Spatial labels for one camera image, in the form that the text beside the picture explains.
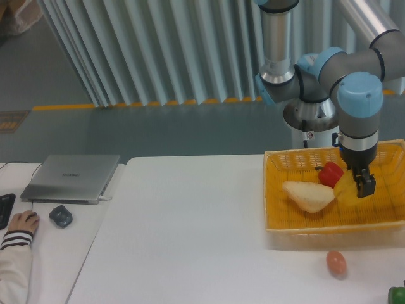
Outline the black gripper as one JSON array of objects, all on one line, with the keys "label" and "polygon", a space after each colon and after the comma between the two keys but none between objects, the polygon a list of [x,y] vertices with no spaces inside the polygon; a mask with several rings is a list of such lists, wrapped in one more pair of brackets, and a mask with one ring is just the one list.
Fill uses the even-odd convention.
[{"label": "black gripper", "polygon": [[375,193],[376,180],[369,165],[377,155],[377,143],[377,132],[367,137],[350,137],[343,132],[332,134],[332,146],[340,149],[340,157],[354,174],[358,198]]}]

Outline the cream striped sleeve forearm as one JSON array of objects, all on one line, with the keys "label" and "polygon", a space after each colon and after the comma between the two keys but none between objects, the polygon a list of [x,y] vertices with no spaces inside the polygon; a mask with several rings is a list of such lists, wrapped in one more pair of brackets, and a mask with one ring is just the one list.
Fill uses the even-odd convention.
[{"label": "cream striped sleeve forearm", "polygon": [[33,234],[7,232],[1,243],[1,303],[26,303],[32,268]]}]

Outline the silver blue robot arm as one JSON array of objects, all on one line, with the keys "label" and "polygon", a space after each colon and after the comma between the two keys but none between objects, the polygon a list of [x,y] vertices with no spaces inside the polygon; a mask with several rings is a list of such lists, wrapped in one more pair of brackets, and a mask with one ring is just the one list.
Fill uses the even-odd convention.
[{"label": "silver blue robot arm", "polygon": [[292,11],[297,1],[258,1],[265,62],[256,76],[265,103],[298,99],[285,121],[310,133],[328,131],[352,172],[357,195],[375,192],[370,163],[377,153],[383,83],[404,76],[404,34],[376,1],[339,1],[346,21],[366,45],[349,54],[338,47],[291,61]]}]

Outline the person's hand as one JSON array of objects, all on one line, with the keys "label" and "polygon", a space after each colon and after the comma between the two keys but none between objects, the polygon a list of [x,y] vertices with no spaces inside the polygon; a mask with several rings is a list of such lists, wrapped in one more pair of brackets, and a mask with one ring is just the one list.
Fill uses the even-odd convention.
[{"label": "person's hand", "polygon": [[34,235],[39,226],[40,217],[37,215],[28,222],[25,221],[28,215],[32,213],[34,213],[32,210],[16,213],[9,223],[7,232],[25,231]]}]

